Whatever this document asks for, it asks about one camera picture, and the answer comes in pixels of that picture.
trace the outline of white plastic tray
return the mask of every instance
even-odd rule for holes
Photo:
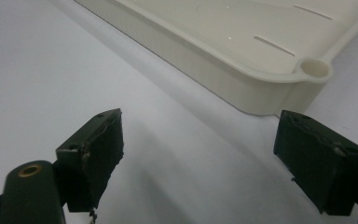
[[[358,33],[358,0],[76,0],[239,110],[303,112]]]

